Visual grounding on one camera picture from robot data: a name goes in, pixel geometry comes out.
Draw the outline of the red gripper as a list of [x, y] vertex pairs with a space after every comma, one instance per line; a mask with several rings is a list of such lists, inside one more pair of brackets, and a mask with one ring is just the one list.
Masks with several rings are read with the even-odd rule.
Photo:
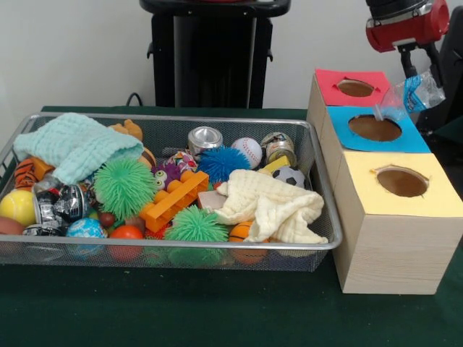
[[430, 59], [430, 73], [437, 87], [443, 87], [439, 52], [435, 42], [447, 34], [449, 8], [436, 1], [367, 1], [371, 17], [365, 32], [370, 45], [383, 53], [397, 48], [406, 78], [417, 76], [411, 52], [424, 50]]

